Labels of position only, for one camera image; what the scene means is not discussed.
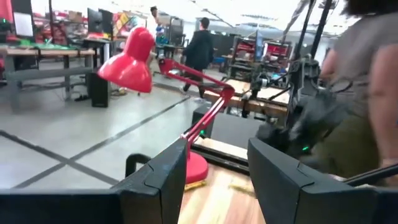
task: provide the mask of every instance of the wooden board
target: wooden board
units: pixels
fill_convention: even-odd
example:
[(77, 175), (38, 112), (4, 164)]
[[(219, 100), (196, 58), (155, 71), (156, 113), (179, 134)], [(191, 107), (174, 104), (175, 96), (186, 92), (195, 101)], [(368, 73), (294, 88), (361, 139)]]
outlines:
[[(247, 82), (242, 82), (242, 81), (238, 81), (238, 80), (228, 80), (226, 83), (233, 86), (235, 89), (235, 92), (238, 94), (242, 94), (250, 89), (250, 83), (247, 83)], [(278, 88), (273, 88), (273, 87), (262, 88), (260, 90), (260, 92), (257, 94), (257, 97), (262, 98), (262, 99), (268, 99), (268, 98), (280, 93), (281, 91), (283, 91), (283, 90), (280, 90)], [(290, 98), (289, 92), (286, 92), (286, 93), (281, 94), (277, 98), (275, 98), (273, 101), (288, 105), (289, 98)]]
[[(204, 97), (211, 101), (215, 102), (218, 100), (220, 97), (216, 93), (212, 93), (210, 91), (206, 91), (204, 94)], [(230, 107), (235, 107), (235, 108), (242, 108), (243, 107), (243, 102), (241, 101), (240, 97), (233, 96), (231, 100), (228, 103), (228, 106)], [(246, 109), (248, 111), (256, 112), (256, 113), (266, 113), (266, 114), (275, 114), (275, 115), (281, 115), (285, 116), (287, 112), (286, 106), (278, 106), (278, 105), (273, 105), (270, 103), (263, 103), (255, 100), (249, 101)]]
[[(38, 55), (38, 50), (35, 49), (15, 49), (10, 48), (7, 46), (0, 46), (0, 53), (7, 54), (7, 55)], [(40, 51), (41, 55), (43, 56), (59, 56), (59, 55), (67, 55), (67, 56), (77, 56), (77, 50), (47, 50), (42, 49)], [(80, 55), (94, 55), (94, 50), (81, 50)]]
[(204, 146), (210, 149), (214, 149), (232, 156), (240, 157), (242, 159), (248, 159), (248, 150), (238, 146), (233, 146), (224, 142), (213, 140), (210, 138), (203, 139), (199, 137), (195, 141), (196, 145)]
[(209, 165), (206, 183), (184, 193), (178, 224), (265, 224), (257, 199), (229, 187), (252, 188), (250, 177)]

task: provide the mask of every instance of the woman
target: woman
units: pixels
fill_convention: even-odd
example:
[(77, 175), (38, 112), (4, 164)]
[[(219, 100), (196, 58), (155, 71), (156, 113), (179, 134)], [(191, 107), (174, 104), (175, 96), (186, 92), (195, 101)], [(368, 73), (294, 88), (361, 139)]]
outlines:
[(398, 163), (398, 0), (346, 0), (345, 14), (361, 19), (329, 51), (320, 78), (335, 90), (352, 84), (338, 94), (350, 115), (313, 153), (324, 172), (352, 177)]

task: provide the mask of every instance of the pants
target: pants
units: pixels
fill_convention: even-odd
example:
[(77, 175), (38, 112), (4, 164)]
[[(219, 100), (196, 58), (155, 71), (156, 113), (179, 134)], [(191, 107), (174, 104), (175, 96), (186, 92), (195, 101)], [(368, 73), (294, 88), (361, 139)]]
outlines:
[[(187, 72), (185, 72), (184, 76), (189, 78), (189, 79), (191, 79), (191, 80), (193, 80), (193, 81), (197, 81), (197, 82), (203, 83), (203, 78), (202, 77), (198, 77), (196, 75), (192, 75), (192, 74), (189, 74)], [(191, 84), (186, 83), (185, 86), (183, 87), (183, 91), (188, 91), (190, 87), (191, 87)], [(199, 89), (200, 98), (203, 98), (203, 95), (205, 94), (205, 89), (203, 89), (203, 87), (201, 87), (201, 86), (198, 86), (198, 89)]]
[(367, 118), (350, 115), (313, 148), (322, 172), (349, 178), (379, 168), (379, 151)]

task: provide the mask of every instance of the white shirt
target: white shirt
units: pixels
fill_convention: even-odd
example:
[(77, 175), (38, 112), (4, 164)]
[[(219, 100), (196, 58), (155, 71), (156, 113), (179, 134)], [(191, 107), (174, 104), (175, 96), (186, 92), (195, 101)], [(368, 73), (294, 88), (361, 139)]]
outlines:
[(147, 29), (152, 34), (154, 39), (156, 39), (156, 28), (157, 28), (157, 23), (155, 18), (151, 15), (147, 19)]

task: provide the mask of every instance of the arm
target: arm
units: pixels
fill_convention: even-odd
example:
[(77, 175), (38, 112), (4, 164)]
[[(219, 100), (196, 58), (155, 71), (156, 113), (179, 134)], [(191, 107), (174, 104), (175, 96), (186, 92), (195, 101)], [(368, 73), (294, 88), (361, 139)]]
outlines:
[(370, 73), (369, 115), (382, 166), (398, 162), (398, 44), (381, 47)]
[(328, 55), (322, 63), (321, 74), (319, 78), (324, 81), (330, 81), (333, 79), (333, 75), (336, 71), (337, 64), (337, 52), (334, 49), (329, 50)]
[(200, 41), (200, 37), (199, 37), (198, 32), (194, 32), (191, 42), (182, 51), (182, 55), (184, 55), (184, 56), (190, 55), (195, 50), (196, 46), (199, 44), (199, 41)]

